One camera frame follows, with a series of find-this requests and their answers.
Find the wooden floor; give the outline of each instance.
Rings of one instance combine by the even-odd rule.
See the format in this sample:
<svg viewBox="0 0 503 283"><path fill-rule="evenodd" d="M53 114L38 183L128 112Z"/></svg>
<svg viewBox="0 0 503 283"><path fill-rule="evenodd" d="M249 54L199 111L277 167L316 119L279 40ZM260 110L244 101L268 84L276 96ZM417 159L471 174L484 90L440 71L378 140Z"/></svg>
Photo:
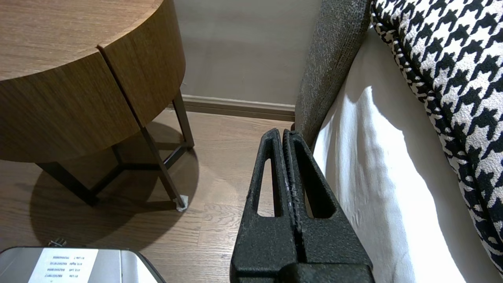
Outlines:
<svg viewBox="0 0 503 283"><path fill-rule="evenodd" d="M291 122L188 116L196 146L169 170L180 193L189 196L184 213L173 210L155 171L122 173L91 208L36 165L0 161L0 250L62 237L69 246L138 250L167 282L228 282L260 138L273 127L290 128ZM172 110L148 128L157 142L181 139ZM126 161L151 160L138 137L124 141L120 151ZM115 160L104 151L63 164L91 187ZM271 174L265 173L259 211L266 216L272 213L271 188Z"/></svg>

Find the houndstooth pillow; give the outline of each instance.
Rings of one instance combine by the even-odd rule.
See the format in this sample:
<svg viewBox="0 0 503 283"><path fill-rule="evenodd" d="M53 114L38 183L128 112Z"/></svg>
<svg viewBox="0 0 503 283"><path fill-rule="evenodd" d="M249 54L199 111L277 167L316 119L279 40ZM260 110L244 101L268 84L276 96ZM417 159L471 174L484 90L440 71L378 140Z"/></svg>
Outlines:
<svg viewBox="0 0 503 283"><path fill-rule="evenodd" d="M371 21L424 103L503 273L503 0L374 0Z"/></svg>

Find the baseboard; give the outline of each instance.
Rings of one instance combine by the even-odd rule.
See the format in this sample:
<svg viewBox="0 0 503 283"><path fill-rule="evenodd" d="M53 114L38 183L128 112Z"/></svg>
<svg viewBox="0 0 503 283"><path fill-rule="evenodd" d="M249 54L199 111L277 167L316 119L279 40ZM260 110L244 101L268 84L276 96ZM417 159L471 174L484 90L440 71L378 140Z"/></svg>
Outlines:
<svg viewBox="0 0 503 283"><path fill-rule="evenodd" d="M203 112L292 122L295 120L295 106L290 104L201 97L183 94L182 97L186 110L191 112Z"/></svg>

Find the white label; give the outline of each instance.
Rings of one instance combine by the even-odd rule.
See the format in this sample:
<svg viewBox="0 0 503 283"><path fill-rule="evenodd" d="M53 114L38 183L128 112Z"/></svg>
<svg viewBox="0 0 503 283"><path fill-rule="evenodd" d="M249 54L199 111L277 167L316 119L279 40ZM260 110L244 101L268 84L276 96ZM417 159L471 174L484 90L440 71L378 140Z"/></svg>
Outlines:
<svg viewBox="0 0 503 283"><path fill-rule="evenodd" d="M97 249L44 248L28 283L88 283Z"/></svg>

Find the wooden side table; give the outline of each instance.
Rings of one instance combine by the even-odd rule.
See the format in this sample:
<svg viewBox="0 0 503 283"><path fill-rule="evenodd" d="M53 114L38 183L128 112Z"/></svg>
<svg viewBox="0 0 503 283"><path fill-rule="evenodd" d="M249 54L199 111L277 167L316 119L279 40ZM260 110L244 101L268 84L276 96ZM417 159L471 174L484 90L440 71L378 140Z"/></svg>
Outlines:
<svg viewBox="0 0 503 283"><path fill-rule="evenodd" d="M35 162L89 205L122 170L167 168L194 146L180 85L185 57L173 0L0 2L0 159ZM173 102L184 142L162 160L145 126ZM125 164L141 132L156 164ZM59 161L112 148L118 165L87 189Z"/></svg>

